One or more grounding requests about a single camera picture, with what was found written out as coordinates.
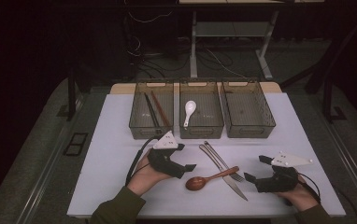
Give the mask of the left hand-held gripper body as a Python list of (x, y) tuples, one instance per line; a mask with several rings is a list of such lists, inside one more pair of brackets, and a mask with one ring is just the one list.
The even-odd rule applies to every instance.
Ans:
[(168, 131), (151, 148), (148, 155), (150, 166), (158, 172), (181, 179), (185, 173), (184, 166), (170, 159), (178, 151), (178, 144), (173, 133)]

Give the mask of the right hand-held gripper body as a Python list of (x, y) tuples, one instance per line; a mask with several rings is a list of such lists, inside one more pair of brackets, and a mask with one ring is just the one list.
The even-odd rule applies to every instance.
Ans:
[(255, 187), (259, 192), (284, 192), (295, 188), (298, 183), (296, 166), (312, 164), (312, 159), (305, 159), (292, 154), (280, 152), (273, 158), (271, 177), (256, 179)]

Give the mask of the metal fork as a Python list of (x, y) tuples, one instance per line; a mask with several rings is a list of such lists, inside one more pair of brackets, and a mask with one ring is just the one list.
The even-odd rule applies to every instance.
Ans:
[[(217, 153), (217, 151), (212, 147), (212, 145), (208, 141), (205, 141), (204, 145), (225, 168), (228, 168), (228, 165), (226, 164), (226, 162), (221, 158), (221, 156)], [(239, 175), (238, 173), (231, 174), (231, 177), (237, 182), (242, 182), (245, 180), (245, 178), (243, 176)]]

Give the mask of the brown wooden spoon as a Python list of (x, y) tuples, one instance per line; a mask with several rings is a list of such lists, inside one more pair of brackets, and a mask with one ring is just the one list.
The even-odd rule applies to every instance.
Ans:
[(234, 167), (231, 167), (227, 170), (224, 170), (218, 174), (215, 174), (215, 175), (212, 175), (209, 177), (195, 176), (195, 177), (190, 178), (186, 182), (185, 187), (186, 187), (186, 189), (191, 190), (191, 191), (198, 191), (198, 190), (202, 189), (207, 184), (208, 181), (215, 179), (215, 178), (219, 178), (219, 177), (226, 177), (230, 174), (237, 172), (238, 170), (239, 170), (239, 167), (234, 166)]

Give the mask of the metal knife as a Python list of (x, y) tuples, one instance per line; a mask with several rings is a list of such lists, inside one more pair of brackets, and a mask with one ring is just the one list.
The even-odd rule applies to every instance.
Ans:
[[(224, 170), (229, 169), (225, 168), (217, 159), (216, 157), (207, 149), (207, 147), (203, 144), (199, 146), (199, 148), (204, 151), (207, 156), (215, 163), (215, 165), (218, 167), (218, 169), (222, 172)], [(239, 187), (236, 185), (236, 181), (231, 177), (231, 175), (228, 175), (226, 177), (222, 178), (224, 182), (242, 199), (247, 200), (247, 197), (244, 195), (244, 193), (239, 189)]]

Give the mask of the white ceramic spoon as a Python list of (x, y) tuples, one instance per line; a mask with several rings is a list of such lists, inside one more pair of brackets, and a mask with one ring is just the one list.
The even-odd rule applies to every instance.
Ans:
[(185, 105), (185, 120), (183, 123), (183, 126), (187, 128), (189, 126), (189, 120), (191, 118), (191, 115), (193, 112), (196, 110), (196, 102), (195, 101), (188, 101)]

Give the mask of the brown wooden chopstick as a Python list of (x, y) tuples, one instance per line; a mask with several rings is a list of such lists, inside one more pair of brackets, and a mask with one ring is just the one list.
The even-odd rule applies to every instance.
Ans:
[(153, 91), (151, 91), (150, 94), (151, 94), (151, 97), (152, 97), (154, 103), (155, 103), (156, 106), (157, 106), (157, 109), (158, 109), (158, 111), (159, 111), (159, 113), (160, 113), (160, 116), (161, 116), (161, 118), (162, 118), (162, 120), (163, 120), (164, 126), (166, 126), (166, 127), (170, 126), (170, 122), (169, 122), (169, 120), (167, 119), (167, 116), (166, 116), (166, 114), (165, 114), (165, 112), (164, 112), (162, 106), (160, 105), (160, 103), (159, 103), (159, 101), (158, 101), (156, 95), (154, 94)]
[(157, 96), (157, 94), (154, 91), (151, 91), (151, 97), (152, 97), (155, 105), (157, 106), (158, 112), (163, 120), (164, 126), (170, 127), (171, 123), (170, 123), (166, 113), (164, 112), (164, 107), (163, 107), (162, 101), (160, 100), (160, 98)]

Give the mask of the clear brown plastic bin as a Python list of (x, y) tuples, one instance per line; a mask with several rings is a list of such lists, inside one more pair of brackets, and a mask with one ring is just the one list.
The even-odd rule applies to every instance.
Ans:
[[(188, 126), (185, 105), (194, 101), (196, 109)], [(179, 83), (179, 132), (181, 139), (219, 139), (224, 126), (218, 85), (213, 80), (182, 80)]]
[(268, 138), (276, 127), (257, 79), (223, 79), (221, 106), (229, 138)]
[[(164, 126), (150, 92), (162, 101), (171, 126)], [(149, 139), (172, 131), (174, 126), (174, 83), (171, 80), (145, 79), (136, 83), (129, 128), (134, 139)]]

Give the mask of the person's right hand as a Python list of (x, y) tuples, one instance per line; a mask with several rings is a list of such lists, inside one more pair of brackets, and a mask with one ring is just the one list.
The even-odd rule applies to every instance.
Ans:
[(298, 183), (292, 190), (277, 192), (277, 195), (288, 200), (299, 212), (306, 211), (319, 204), (304, 187), (304, 183)]

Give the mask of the person's left hand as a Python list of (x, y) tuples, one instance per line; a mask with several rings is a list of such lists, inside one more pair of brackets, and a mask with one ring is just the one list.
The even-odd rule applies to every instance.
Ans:
[(126, 187), (137, 196), (142, 196), (159, 182), (170, 178), (170, 175), (154, 170), (146, 153), (137, 163), (136, 171)]

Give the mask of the white table cover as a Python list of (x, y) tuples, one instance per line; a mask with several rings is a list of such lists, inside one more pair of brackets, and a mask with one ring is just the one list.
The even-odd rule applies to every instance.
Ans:
[[(306, 158), (308, 165), (299, 172), (309, 176), (320, 189), (321, 204), (329, 215), (345, 214), (330, 181), (309, 143), (305, 131), (285, 93), (268, 93), (265, 96), (277, 123), (266, 139), (239, 139), (222, 136), (210, 144), (230, 166), (258, 178), (269, 177), (272, 169), (259, 161), (260, 156), (274, 158), (286, 153)], [(93, 139), (79, 174), (67, 214), (71, 217), (89, 217), (97, 206), (115, 197), (124, 185), (126, 175), (137, 151), (142, 147), (129, 129), (133, 97), (130, 94), (107, 96)], [(194, 170), (182, 178), (160, 182), (145, 198), (140, 212), (142, 218), (234, 218), (234, 217), (284, 217), (293, 214), (272, 193), (260, 193), (253, 184), (239, 183), (236, 194), (222, 179), (214, 178), (199, 191), (189, 191), (186, 181), (193, 176), (213, 176), (218, 172), (211, 159), (200, 150), (200, 140), (184, 140), (185, 148), (172, 154), (179, 164), (192, 164)]]

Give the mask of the black metal stand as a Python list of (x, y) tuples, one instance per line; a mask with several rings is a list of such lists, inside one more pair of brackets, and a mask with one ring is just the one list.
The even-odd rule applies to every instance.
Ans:
[(75, 75), (69, 74), (67, 77), (67, 104), (60, 107), (57, 116), (66, 117), (67, 121), (71, 121), (77, 113), (81, 97), (82, 93), (77, 85)]
[(333, 84), (333, 78), (327, 77), (323, 86), (322, 114), (329, 123), (347, 119), (339, 106), (332, 106)]

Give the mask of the grey metal rail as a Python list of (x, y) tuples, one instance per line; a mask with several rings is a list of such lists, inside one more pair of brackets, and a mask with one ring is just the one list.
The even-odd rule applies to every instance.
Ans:
[(332, 137), (336, 153), (357, 189), (357, 112), (346, 105), (344, 106), (344, 114), (339, 114), (340, 107), (337, 106), (334, 108), (333, 120), (328, 121), (321, 113), (321, 102), (312, 98), (311, 103)]
[(68, 105), (47, 104), (36, 121), (15, 160), (22, 186), (21, 204), (14, 224), (31, 222), (76, 123), (77, 109), (81, 107), (82, 102), (79, 102), (70, 113)]

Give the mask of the white metal desk frame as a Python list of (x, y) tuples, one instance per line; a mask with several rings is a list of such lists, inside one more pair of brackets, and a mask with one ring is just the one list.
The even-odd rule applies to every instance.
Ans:
[[(266, 61), (265, 54), (274, 33), (278, 16), (284, 10), (293, 11), (295, 7), (315, 7), (324, 0), (178, 0), (181, 7), (193, 7), (190, 71), (191, 77), (197, 77), (196, 39), (198, 37), (261, 37), (263, 44), (255, 50), (260, 69), (265, 79), (273, 78)], [(267, 20), (253, 21), (199, 21), (201, 9), (230, 10), (235, 13), (247, 11), (260, 14), (265, 10), (269, 14)]]

